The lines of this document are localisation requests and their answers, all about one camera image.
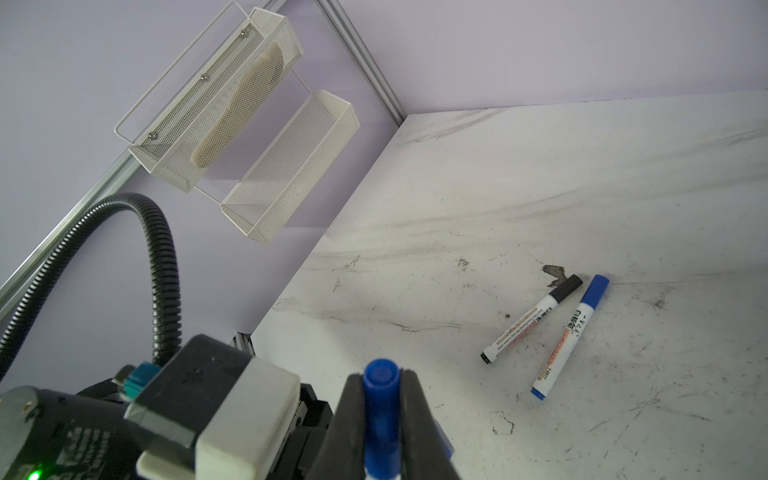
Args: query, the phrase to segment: whiteboard marker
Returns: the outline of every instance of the whiteboard marker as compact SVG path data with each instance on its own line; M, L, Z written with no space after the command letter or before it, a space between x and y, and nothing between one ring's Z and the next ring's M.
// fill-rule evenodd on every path
M578 304L578 308L571 317L571 321L565 327L565 331L560 337L558 344L554 346L554 350L552 350L552 354L544 364L544 368L541 369L538 377L536 377L536 381L533 382L531 393L540 400L547 398L547 395L549 395L554 381L558 379L558 375L560 375L565 363L568 361L568 357L574 351L576 342L581 337L581 333L584 332L589 319L592 318L592 313L598 307L598 303L603 298L603 293L605 293L607 287L608 279L602 275L595 275L589 287L587 287L587 291L584 292L581 303Z
M565 300L565 297L571 295L574 290L580 287L581 283L581 279L575 275L571 275L565 279L565 281L556 289L552 290L549 295L541 299L541 302L537 303L536 306L520 317L520 320L509 327L506 332L502 333L502 336L498 337L495 342L483 350L480 354L483 361L485 361L485 363L490 363L496 360L496 357L503 349L520 340L520 338L536 326L538 321L543 319L550 310L555 308L560 302Z

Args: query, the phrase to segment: blue marker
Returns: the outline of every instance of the blue marker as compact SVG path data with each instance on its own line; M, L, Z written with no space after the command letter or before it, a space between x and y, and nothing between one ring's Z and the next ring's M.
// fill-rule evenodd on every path
M552 350L552 354L547 359L538 377L536 377L536 381L533 382L531 393L539 399L543 400L549 395L554 381L558 379L558 375L560 375L565 363L568 361L568 357L574 351L581 333L584 332L589 319L592 318L594 309L598 307L600 299L603 298L608 282L609 280L604 276L595 275L589 284L587 291L581 298L581 303L578 304L576 313L574 313L568 326L565 327L563 335L560 337L554 350Z
M362 373L366 393L366 470L379 480L400 473L400 369L373 360Z

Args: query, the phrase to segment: basket handle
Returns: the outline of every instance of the basket handle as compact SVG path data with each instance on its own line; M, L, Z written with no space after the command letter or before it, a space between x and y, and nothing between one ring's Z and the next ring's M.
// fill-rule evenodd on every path
M138 108L138 106L141 104L141 102L142 102L142 101L144 101L144 99L145 99L145 98L146 98L146 97L147 97L147 96L148 96L150 93L152 93L152 91L155 89L155 87L157 87L157 85L158 85L158 84L159 84L161 81L163 81L163 78L165 78L165 76L166 76L166 75L168 75L168 72L170 72L170 71L171 71L171 69L173 69L173 67L175 67L177 63L179 63L179 60L181 60L181 58L182 58L183 56L185 56L185 54L186 54L186 53L187 53L187 52L190 50L190 48L192 48L192 47L194 46L194 44L196 44L196 43L197 43L197 41L198 41L198 40L200 40L200 38L201 38L203 35L205 35L205 32L206 32L206 31L208 31L208 30L209 30L209 29L210 29L210 28L211 28L211 27L214 25L214 23L216 23L216 20L218 20L218 19L221 17L221 15L224 15L224 12L226 12L226 11L227 11L227 9L229 9L229 7L231 7L232 5L236 5L236 6L237 6L237 7L240 9L240 11L243 13L243 15L245 15L245 17L246 17L246 18L248 18L248 20L250 20L251 24L253 24L253 19L252 19L252 18L251 18L251 17L250 17L250 16L249 16L249 15L248 15L246 12L245 12L245 10L243 10L243 7L241 7L239 3L237 3L237 2L229 2L229 3L227 3L227 4L224 6L224 8L222 8L222 9L221 9L221 12L219 12L219 13L218 13L218 15L216 15L216 16L214 17L214 19L213 19L213 20L211 20L211 21L208 23L208 25L206 25L206 27L205 27L205 28L203 28L203 31L201 31L201 32L200 32L200 33L197 35L197 37L195 37L195 38L194 38L194 40L193 40L193 41L192 41L192 42L191 42L189 45L187 45L187 47L186 47L186 48L185 48L185 49L184 49L184 50L183 50L183 51L182 51L182 52L179 54L179 56L178 56L178 57L176 57L176 60L174 60L174 63L170 64L170 67L168 67L168 68L167 68L167 69L166 69L166 70L163 72L163 74L160 76L160 78L158 78L158 79L157 79L157 80L156 80L156 81L155 81L155 82L152 84L152 86L151 86L151 87L149 87L149 89L148 89L146 92L144 92L144 94L143 94L143 95L141 95L141 98L139 98L139 100L138 100L138 101L137 101L137 102L134 104L134 106L133 106L133 107L131 107L131 109L130 109L128 112L126 112L126 114L125 114L125 115L123 115L123 117L122 117L122 118L119 120L119 122L117 122L117 124L114 126L114 129L113 129L113 130L114 130L115 134L116 134L118 137L122 138L123 140L125 140L126 142L128 142L130 145L135 145L135 143L134 143L133 141L131 141L131 140L128 140L128 139L127 139L127 138L126 138L126 137L125 137L123 134L121 134L121 133L118 131L118 128L120 128L120 126L121 126L121 125L122 125L122 124L125 122L125 120L126 120L126 119L127 119L129 116L131 116L131 114L132 114L132 113L134 113L134 111L135 111L135 110Z

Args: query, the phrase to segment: white mesh basket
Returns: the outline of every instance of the white mesh basket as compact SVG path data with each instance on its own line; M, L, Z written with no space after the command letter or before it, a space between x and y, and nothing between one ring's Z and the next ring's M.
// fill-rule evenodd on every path
M316 91L221 204L248 237L269 242L360 126L348 101Z
M138 139L120 134L125 119L231 5L236 4L231 2L219 13L114 128L150 174L185 192L303 55L285 17L261 8L250 15L243 11L240 26Z

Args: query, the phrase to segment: white marble surface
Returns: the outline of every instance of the white marble surface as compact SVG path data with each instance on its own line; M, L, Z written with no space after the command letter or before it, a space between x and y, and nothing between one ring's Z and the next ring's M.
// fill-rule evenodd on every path
M546 402L584 287L612 284ZM768 92L411 115L254 333L332 405L414 369L464 480L765 478Z

